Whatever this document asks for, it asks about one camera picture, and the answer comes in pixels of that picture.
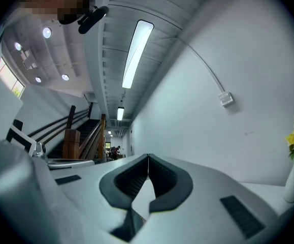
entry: ceiling light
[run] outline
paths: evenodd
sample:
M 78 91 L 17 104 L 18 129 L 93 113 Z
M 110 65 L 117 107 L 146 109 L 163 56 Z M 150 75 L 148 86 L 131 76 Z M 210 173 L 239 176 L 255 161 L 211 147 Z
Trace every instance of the ceiling light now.
M 62 79 L 64 79 L 64 80 L 69 80 L 69 76 L 68 76 L 67 74 L 63 74 L 63 75 L 62 75 Z
M 117 108 L 117 120 L 121 121 L 123 118 L 124 108 L 118 107 Z
M 46 39 L 49 39 L 51 37 L 51 34 L 52 34 L 52 31 L 50 28 L 46 27 L 43 29 L 43 36 L 46 38 Z
M 19 43 L 15 43 L 15 48 L 17 51 L 21 50 L 21 45 Z
M 138 21 L 127 54 L 122 87 L 131 88 L 140 58 L 153 28 L 154 26 L 150 22 Z

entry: round ceiling light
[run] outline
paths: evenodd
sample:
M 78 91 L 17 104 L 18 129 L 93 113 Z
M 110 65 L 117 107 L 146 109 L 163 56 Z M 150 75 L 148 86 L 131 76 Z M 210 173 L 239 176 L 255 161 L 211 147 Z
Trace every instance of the round ceiling light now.
M 43 29 L 43 36 L 46 38 L 46 39 L 49 39 L 51 37 L 51 34 L 52 34 L 52 31 L 50 28 L 46 27 Z
M 63 74 L 63 75 L 62 75 L 62 79 L 64 79 L 64 80 L 69 80 L 69 76 L 68 76 L 67 74 Z
M 15 48 L 17 51 L 21 50 L 21 45 L 19 43 L 15 43 Z

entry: black rectangular strip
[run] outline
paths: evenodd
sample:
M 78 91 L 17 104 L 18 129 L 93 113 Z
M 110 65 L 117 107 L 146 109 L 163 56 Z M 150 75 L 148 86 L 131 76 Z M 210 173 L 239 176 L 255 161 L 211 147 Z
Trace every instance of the black rectangular strip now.
M 71 176 L 55 179 L 55 181 L 58 185 L 64 185 L 69 182 L 80 180 L 80 179 L 81 179 L 81 177 L 79 177 L 77 175 L 71 175 Z
M 221 198 L 220 201 L 246 238 L 264 229 L 264 225 L 235 196 Z

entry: ceiling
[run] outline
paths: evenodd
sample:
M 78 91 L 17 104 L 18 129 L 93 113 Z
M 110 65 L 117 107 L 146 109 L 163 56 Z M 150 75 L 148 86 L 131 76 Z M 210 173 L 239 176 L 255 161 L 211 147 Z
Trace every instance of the ceiling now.
M 91 30 L 81 35 L 76 22 L 61 25 L 42 20 L 16 9 L 6 20 L 3 55 L 24 83 L 33 83 L 98 102 L 107 116 L 107 129 L 122 137 L 133 113 L 163 62 L 176 36 L 206 0 L 96 0 L 108 6 L 109 13 Z M 122 78 L 130 42 L 139 20 L 154 24 L 154 29 L 139 62 L 130 89 L 122 88 Z M 44 27 L 52 30 L 50 39 L 42 35 Z M 37 68 L 27 70 L 19 42 L 33 56 Z M 62 74 L 70 80 L 64 81 Z M 42 83 L 37 83 L 39 76 Z M 116 119 L 117 108 L 125 108 L 123 121 Z
M 109 7 L 109 13 L 104 27 L 99 28 L 99 35 L 103 37 L 99 44 L 102 47 L 100 80 L 110 121 L 108 127 L 118 129 L 119 135 L 124 135 L 121 131 L 129 126 L 142 95 L 175 42 L 172 38 L 178 36 L 205 1 L 103 0 L 103 5 Z M 139 62 L 132 87 L 124 89 L 122 78 L 125 61 L 140 19 L 153 23 L 154 29 Z M 118 122 L 116 115 L 121 100 L 125 111 L 123 121 Z

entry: linear light fixture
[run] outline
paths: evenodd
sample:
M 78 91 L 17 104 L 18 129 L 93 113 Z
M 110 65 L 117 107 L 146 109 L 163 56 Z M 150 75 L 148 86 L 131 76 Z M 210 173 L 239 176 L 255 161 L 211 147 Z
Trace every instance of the linear light fixture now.
M 154 25 L 150 22 L 138 21 L 127 54 L 122 87 L 131 88 L 143 50 L 146 47 L 153 28 Z
M 121 121 L 123 118 L 124 108 L 118 107 L 117 108 L 117 120 Z

